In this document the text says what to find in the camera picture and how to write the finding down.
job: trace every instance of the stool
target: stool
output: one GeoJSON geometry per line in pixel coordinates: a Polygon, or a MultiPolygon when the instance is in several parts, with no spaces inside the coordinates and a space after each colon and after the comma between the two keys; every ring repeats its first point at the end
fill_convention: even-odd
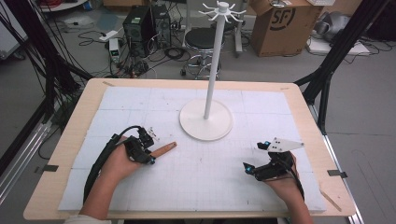
{"type": "MultiPolygon", "coordinates": [[[[180,74],[186,75],[186,71],[199,77],[210,77],[211,58],[214,50],[216,30],[212,28],[197,28],[187,32],[184,37],[186,47],[199,54],[192,56],[181,69],[180,74]]],[[[221,47],[224,45],[224,38],[221,40],[221,47]]],[[[221,64],[219,62],[216,71],[216,79],[219,79],[221,64]]]]}

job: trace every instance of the white paper sheet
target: white paper sheet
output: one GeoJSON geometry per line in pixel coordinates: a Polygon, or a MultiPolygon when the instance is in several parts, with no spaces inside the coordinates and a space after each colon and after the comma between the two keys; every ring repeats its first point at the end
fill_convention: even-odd
{"type": "MultiPolygon", "coordinates": [[[[177,147],[126,178],[114,193],[116,211],[286,211],[272,190],[247,175],[243,162],[269,161],[258,142],[274,137],[301,141],[285,95],[268,91],[215,91],[233,113],[233,129],[214,142],[195,140],[179,123],[180,109],[205,90],[108,87],[78,153],[59,210],[79,210],[86,178],[113,133],[132,125],[152,127],[160,138],[151,150],[177,147]]],[[[126,135],[136,135],[131,130],[126,135]]],[[[292,151],[311,212],[325,211],[303,148],[292,151]]]]}

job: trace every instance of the person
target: person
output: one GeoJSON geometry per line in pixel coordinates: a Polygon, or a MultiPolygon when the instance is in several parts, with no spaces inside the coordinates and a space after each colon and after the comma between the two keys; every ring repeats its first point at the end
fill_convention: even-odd
{"type": "MultiPolygon", "coordinates": [[[[70,217],[64,223],[111,224],[111,221],[106,220],[106,218],[116,186],[141,165],[141,163],[128,159],[124,144],[116,147],[102,167],[101,173],[93,184],[91,192],[78,215],[70,217]]],[[[293,224],[313,223],[304,199],[291,176],[281,176],[277,179],[264,181],[264,183],[271,187],[276,195],[285,202],[293,224]]]]}

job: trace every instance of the white coat rack stand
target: white coat rack stand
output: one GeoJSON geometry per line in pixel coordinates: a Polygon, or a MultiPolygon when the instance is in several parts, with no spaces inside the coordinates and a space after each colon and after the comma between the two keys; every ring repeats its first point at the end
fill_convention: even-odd
{"type": "Polygon", "coordinates": [[[233,14],[242,14],[242,12],[231,11],[235,4],[229,7],[228,3],[219,2],[218,7],[204,7],[213,9],[203,14],[216,14],[210,21],[217,19],[216,37],[212,55],[212,64],[210,67],[209,86],[207,88],[206,100],[197,99],[188,102],[180,111],[180,124],[184,131],[190,136],[204,141],[218,140],[233,127],[233,115],[231,111],[221,102],[212,100],[213,90],[216,82],[216,71],[218,70],[219,55],[221,50],[221,40],[224,32],[224,23],[228,16],[238,20],[233,14]]]}

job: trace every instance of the power strip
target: power strip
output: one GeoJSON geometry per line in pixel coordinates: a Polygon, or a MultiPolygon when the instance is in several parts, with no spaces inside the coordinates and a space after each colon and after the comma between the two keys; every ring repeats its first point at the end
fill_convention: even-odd
{"type": "Polygon", "coordinates": [[[117,31],[110,31],[106,34],[106,36],[101,36],[99,39],[102,41],[107,41],[111,36],[116,35],[117,33],[117,31]]]}

